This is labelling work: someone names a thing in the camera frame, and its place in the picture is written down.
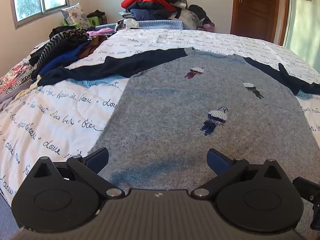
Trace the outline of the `grey navy knit sweater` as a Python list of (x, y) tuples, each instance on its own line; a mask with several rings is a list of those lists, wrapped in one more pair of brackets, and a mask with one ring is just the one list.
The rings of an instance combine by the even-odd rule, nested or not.
[(275, 158), (289, 178), (319, 181), (319, 146), (297, 98), (263, 66), (237, 55), (152, 50), (96, 66), (56, 68), (44, 85), (112, 75), (129, 81), (95, 147), (101, 176), (128, 190), (192, 189), (213, 173), (210, 148), (250, 161)]

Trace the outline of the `dark clothes pile on bed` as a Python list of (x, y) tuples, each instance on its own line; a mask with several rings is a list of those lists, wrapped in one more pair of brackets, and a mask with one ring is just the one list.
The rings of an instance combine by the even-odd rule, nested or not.
[(37, 59), (30, 78), (35, 80), (57, 67), (67, 67), (93, 53), (107, 37), (98, 35), (90, 37), (85, 29), (67, 29), (57, 34), (52, 34), (49, 42), (40, 49), (41, 54), (31, 55)]

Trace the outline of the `red jacket clothes heap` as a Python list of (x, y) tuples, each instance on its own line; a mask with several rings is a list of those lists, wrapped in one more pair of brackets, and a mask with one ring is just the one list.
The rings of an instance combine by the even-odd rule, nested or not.
[(187, 0), (123, 0), (124, 11), (119, 15), (137, 21), (181, 21), (191, 30), (213, 33), (215, 24), (198, 5), (189, 5)]

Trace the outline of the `white script-print bedspread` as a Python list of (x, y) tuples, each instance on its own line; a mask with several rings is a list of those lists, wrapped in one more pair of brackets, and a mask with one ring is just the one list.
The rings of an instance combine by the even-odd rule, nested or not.
[[(93, 53), (71, 64), (91, 67), (106, 57), (124, 58), (149, 50), (189, 48), (221, 55), (249, 57), (308, 83), (319, 73), (291, 50), (276, 44), (230, 34), (195, 30), (121, 30)], [(1, 196), (11, 203), (18, 188), (41, 155), (64, 161), (86, 156), (107, 124), (127, 79), (113, 76), (96, 81), (62, 81), (31, 87), (1, 108)]]

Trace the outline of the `green plastic stool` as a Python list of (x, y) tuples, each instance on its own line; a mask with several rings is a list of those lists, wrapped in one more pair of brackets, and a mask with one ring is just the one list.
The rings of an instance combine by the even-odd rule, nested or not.
[[(100, 25), (100, 22), (99, 22), (99, 18), (98, 18), (98, 17), (90, 17), (90, 18), (88, 18), (88, 20), (89, 20), (90, 25), (91, 25), (92, 27), (95, 27), (95, 26), (99, 26), (99, 25)], [(64, 26), (72, 26), (72, 27), (76, 27), (76, 28), (81, 28), (78, 23), (69, 25), (65, 19), (63, 19), (62, 23), (63, 23)]]

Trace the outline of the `floral pillow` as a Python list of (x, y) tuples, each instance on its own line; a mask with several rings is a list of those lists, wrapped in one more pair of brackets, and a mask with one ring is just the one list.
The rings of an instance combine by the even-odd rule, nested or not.
[(91, 23), (84, 13), (80, 3), (61, 9), (61, 13), (63, 15), (63, 25), (65, 26), (76, 25), (78, 28), (84, 29), (91, 27)]

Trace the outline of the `light blue knit blanket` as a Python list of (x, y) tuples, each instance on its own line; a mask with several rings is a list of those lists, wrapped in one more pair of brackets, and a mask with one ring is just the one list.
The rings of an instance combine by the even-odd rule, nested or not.
[[(151, 21), (138, 21), (140, 29), (175, 29), (175, 30), (191, 30), (185, 23), (182, 21), (174, 20), (151, 20)], [(103, 28), (114, 29), (116, 23), (97, 25), (94, 27), (94, 30), (100, 30)]]

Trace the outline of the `brown wooden door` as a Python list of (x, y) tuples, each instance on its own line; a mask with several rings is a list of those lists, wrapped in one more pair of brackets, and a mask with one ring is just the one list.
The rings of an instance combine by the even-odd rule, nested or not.
[(233, 0), (231, 34), (282, 46), (290, 0)]

